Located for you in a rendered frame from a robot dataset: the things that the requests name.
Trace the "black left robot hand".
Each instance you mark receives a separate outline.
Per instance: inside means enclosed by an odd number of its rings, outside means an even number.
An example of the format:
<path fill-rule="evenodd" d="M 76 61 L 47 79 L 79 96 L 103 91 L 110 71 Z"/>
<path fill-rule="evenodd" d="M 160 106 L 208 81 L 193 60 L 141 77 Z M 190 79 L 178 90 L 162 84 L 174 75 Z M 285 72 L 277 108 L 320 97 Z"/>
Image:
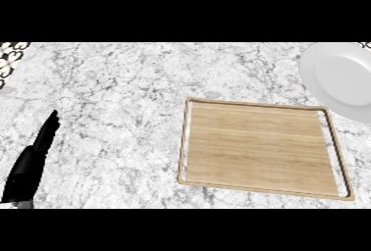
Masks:
<path fill-rule="evenodd" d="M 26 146 L 8 173 L 0 203 L 33 201 L 47 151 L 60 123 L 53 110 L 36 133 L 33 144 Z"/>

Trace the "pale wooden tray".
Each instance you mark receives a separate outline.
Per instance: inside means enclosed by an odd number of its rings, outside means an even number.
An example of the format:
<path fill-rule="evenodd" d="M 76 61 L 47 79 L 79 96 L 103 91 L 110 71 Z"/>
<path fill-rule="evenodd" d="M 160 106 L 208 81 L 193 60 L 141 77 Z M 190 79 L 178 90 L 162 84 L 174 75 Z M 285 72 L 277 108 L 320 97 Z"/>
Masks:
<path fill-rule="evenodd" d="M 323 106 L 184 100 L 177 182 L 350 201 L 339 195 L 326 149 L 336 143 Z"/>

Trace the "white plate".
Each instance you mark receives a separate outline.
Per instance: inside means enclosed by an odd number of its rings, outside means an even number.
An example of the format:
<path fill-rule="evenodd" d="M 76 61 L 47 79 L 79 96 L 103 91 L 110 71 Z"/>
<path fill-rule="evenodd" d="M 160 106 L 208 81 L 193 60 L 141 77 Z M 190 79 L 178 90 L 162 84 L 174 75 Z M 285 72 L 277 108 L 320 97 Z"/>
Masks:
<path fill-rule="evenodd" d="M 299 56 L 298 72 L 320 103 L 371 124 L 371 51 L 348 42 L 316 42 Z"/>

